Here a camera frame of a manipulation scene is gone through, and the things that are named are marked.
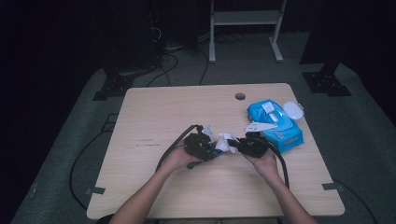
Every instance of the black cable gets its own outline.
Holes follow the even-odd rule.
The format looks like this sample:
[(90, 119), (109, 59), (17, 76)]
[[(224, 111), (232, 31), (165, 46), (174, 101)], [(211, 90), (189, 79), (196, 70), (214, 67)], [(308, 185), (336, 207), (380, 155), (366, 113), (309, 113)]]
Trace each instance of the black cable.
[(370, 213), (371, 218), (373, 219), (373, 222), (375, 224), (378, 223), (378, 221), (376, 220), (376, 217), (373, 213), (373, 211), (370, 209), (369, 205), (361, 198), (361, 196), (359, 196), (352, 188), (350, 188), (349, 186), (347, 186), (345, 183), (341, 182), (340, 180), (333, 178), (332, 180), (335, 180), (335, 182), (338, 182), (339, 184), (341, 184), (343, 187), (345, 187), (347, 190), (349, 190), (353, 195), (355, 195), (356, 198), (358, 198), (359, 201), (361, 201), (361, 203), (363, 204), (363, 206), (367, 209), (367, 211)]
[(204, 80), (204, 77), (205, 77), (205, 75), (206, 75), (207, 67), (209, 66), (209, 59), (207, 58), (207, 55), (204, 53), (203, 50), (201, 50), (201, 49), (198, 49), (198, 50), (201, 51), (202, 54), (204, 54), (205, 60), (206, 60), (205, 70), (204, 70), (204, 73), (203, 73), (202, 76), (201, 76), (201, 80), (199, 81), (199, 86), (201, 86), (202, 81)]
[(155, 81), (155, 79), (157, 79), (158, 77), (161, 77), (161, 76), (163, 76), (163, 75), (167, 75), (167, 76), (168, 76), (167, 73), (170, 72), (170, 71), (172, 71), (174, 68), (177, 67), (177, 65), (178, 65), (178, 58), (177, 58), (175, 55), (172, 55), (172, 54), (164, 54), (164, 55), (171, 56), (171, 57), (175, 58), (175, 59), (176, 59), (175, 65), (173, 65), (169, 70), (166, 70), (166, 71), (160, 73), (158, 76), (154, 77), (154, 78), (148, 83), (148, 85), (147, 85), (146, 87), (149, 87), (149, 85), (150, 85), (153, 81)]
[(276, 149), (273, 150), (272, 148), (271, 148), (271, 150), (276, 154), (277, 158), (280, 160), (280, 164), (282, 165), (282, 170), (283, 170), (283, 176), (285, 178), (285, 185), (286, 185), (286, 187), (288, 187), (288, 189), (290, 189), (288, 168), (286, 167), (285, 160), (283, 160), (283, 157), (278, 150), (276, 150)]
[(186, 131), (184, 131), (184, 133), (182, 133), (177, 138), (177, 140), (168, 149), (166, 149), (166, 151), (161, 156), (160, 161), (158, 161), (157, 168), (155, 169), (155, 172), (157, 172), (158, 169), (160, 169), (160, 167), (163, 165), (163, 161), (166, 159), (166, 157), (176, 148), (177, 143), (180, 142), (181, 139), (183, 139), (183, 137), (186, 136), (186, 134), (188, 134), (189, 132), (191, 132), (191, 130), (194, 129), (195, 127), (198, 127), (198, 125), (191, 125)]
[(238, 37), (237, 35), (230, 35), (230, 34), (219, 34), (219, 35), (216, 35), (215, 41), (217, 44), (231, 45), (231, 44), (234, 44), (236, 42), (239, 42), (239, 41), (245, 39), (245, 35), (243, 35), (243, 34), (240, 34), (240, 35), (242, 37)]
[(73, 181), (72, 181), (72, 179), (73, 179), (73, 172), (74, 172), (74, 168), (75, 168), (75, 166), (76, 166), (76, 164), (77, 164), (77, 162), (78, 162), (78, 160), (79, 160), (79, 158), (81, 157), (81, 155), (84, 153), (84, 151), (88, 148), (88, 146), (92, 143), (92, 142), (94, 142), (97, 138), (99, 138), (103, 133), (107, 133), (109, 130), (111, 130), (111, 129), (113, 129), (114, 128), (114, 126), (111, 126), (111, 127), (109, 127), (109, 128), (107, 128), (107, 129), (105, 129), (104, 131), (101, 131), (98, 135), (96, 135), (80, 152), (79, 152), (79, 154), (78, 154), (78, 156), (76, 157), (76, 159), (75, 159), (75, 161), (73, 162), (73, 166), (72, 166), (72, 168), (71, 168), (71, 170), (70, 170), (70, 175), (69, 175), (69, 188), (70, 188), (70, 192), (72, 193), (72, 196), (73, 196), (73, 198), (76, 200), (76, 202), (84, 209), (84, 210), (87, 210), (88, 209), (88, 207), (84, 204), (84, 203), (82, 203), (80, 200), (79, 200), (79, 198), (77, 197), (77, 195), (76, 195), (76, 193), (74, 192), (74, 190), (73, 190)]
[(163, 64), (161, 63), (161, 70), (163, 70), (163, 72), (165, 72), (165, 75), (166, 75), (166, 79), (168, 79), (168, 85), (167, 86), (172, 86), (172, 84), (171, 84), (171, 78), (169, 77), (169, 75), (168, 75), (168, 71), (166, 71), (164, 68), (163, 68)]

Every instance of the white lid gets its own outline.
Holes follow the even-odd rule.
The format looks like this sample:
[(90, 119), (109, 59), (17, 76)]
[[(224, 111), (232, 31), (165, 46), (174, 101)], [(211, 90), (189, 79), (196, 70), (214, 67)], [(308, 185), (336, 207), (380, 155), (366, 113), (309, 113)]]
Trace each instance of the white lid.
[(292, 101), (288, 101), (283, 104), (283, 110), (285, 110), (286, 114), (291, 119), (300, 119), (304, 115), (303, 107)]

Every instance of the floor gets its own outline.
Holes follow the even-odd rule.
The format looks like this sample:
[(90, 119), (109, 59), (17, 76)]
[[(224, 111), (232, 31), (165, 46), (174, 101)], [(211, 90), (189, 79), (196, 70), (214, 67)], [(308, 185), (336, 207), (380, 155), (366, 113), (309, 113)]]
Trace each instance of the floor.
[[(239, 35), (240, 40), (233, 44), (217, 44), (217, 61), (210, 64), (206, 63), (207, 43), (202, 43), (200, 50), (183, 49), (171, 53), (173, 56), (163, 56), (164, 70), (176, 65), (167, 73), (169, 78), (162, 75), (154, 79), (163, 73), (157, 69), (137, 77), (133, 88), (145, 88), (148, 84), (158, 87), (289, 83), (304, 107), (305, 119), (334, 183), (339, 183), (346, 207), (340, 217), (316, 219), (320, 223), (375, 223), (374, 216), (378, 223), (392, 223), (396, 219), (394, 125), (364, 89), (359, 77), (342, 64), (335, 74), (352, 96), (330, 97), (309, 90), (302, 72), (316, 72), (322, 64), (299, 64), (308, 33), (279, 35), (283, 63), (276, 62), (269, 35)], [(89, 204), (111, 138), (111, 133), (101, 130), (108, 115), (120, 111), (123, 100), (122, 96), (92, 100), (105, 80), (103, 69), (92, 74), (12, 223), (96, 222), (87, 218), (83, 207)], [(73, 198), (70, 185), (83, 206)], [(257, 222), (244, 219), (233, 223)]]

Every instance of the wrist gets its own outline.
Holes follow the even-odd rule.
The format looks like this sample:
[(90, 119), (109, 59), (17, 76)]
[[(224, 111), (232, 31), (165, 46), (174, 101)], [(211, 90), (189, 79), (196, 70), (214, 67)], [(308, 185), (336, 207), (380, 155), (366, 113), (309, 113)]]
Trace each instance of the wrist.
[(265, 183), (271, 188), (271, 189), (278, 189), (283, 186), (286, 186), (285, 183), (283, 182), (282, 178), (280, 176), (272, 176), (272, 177), (267, 177), (264, 178)]
[(161, 167), (160, 167), (160, 169), (157, 171), (157, 173), (158, 172), (161, 172), (162, 174), (165, 174), (165, 175), (171, 175), (174, 171), (175, 171), (176, 169), (174, 169), (173, 167), (171, 167), (171, 166), (169, 166), (168, 164), (166, 164), (166, 163), (164, 163)]

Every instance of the blue wipes package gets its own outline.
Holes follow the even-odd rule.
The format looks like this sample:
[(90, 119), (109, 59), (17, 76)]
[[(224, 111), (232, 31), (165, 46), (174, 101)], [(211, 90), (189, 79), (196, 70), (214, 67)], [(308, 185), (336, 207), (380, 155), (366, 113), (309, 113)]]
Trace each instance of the blue wipes package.
[(262, 131), (262, 134), (281, 153), (304, 142), (303, 131), (284, 109), (272, 100), (250, 105), (247, 109), (250, 122), (276, 124), (275, 128)]

